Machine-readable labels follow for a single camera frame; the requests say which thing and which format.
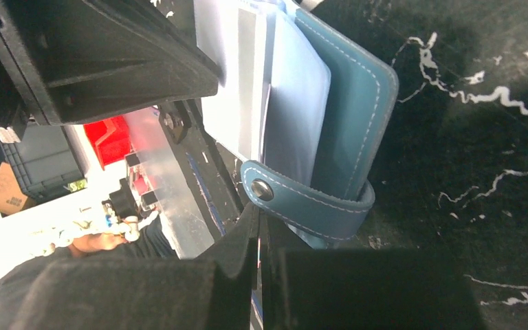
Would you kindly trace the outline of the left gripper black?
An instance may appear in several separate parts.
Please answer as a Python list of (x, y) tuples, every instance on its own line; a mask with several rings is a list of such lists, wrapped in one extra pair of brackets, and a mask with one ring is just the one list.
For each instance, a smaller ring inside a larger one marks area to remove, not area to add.
[(213, 96), (219, 73), (147, 1), (0, 1), (0, 142)]

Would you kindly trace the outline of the blue card holder wallet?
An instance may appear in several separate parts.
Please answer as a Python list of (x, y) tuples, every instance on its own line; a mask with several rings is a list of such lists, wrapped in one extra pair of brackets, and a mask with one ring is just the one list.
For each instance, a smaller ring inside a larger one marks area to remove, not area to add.
[(239, 158), (241, 182), (309, 246), (330, 248), (356, 234), (375, 202), (368, 174), (397, 75), (295, 1), (261, 2), (273, 37), (263, 157)]

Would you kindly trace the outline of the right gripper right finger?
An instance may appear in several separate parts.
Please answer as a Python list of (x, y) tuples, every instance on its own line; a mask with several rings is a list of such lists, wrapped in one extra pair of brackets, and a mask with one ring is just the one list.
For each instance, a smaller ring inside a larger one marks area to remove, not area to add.
[(315, 250), (261, 215), (266, 329), (484, 329), (450, 259), (408, 248)]

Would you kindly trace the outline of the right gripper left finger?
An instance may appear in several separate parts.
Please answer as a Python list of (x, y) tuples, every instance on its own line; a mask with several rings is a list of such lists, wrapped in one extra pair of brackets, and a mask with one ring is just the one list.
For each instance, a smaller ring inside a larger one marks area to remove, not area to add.
[(31, 287), (13, 329), (248, 329), (259, 209), (194, 259), (59, 261)]

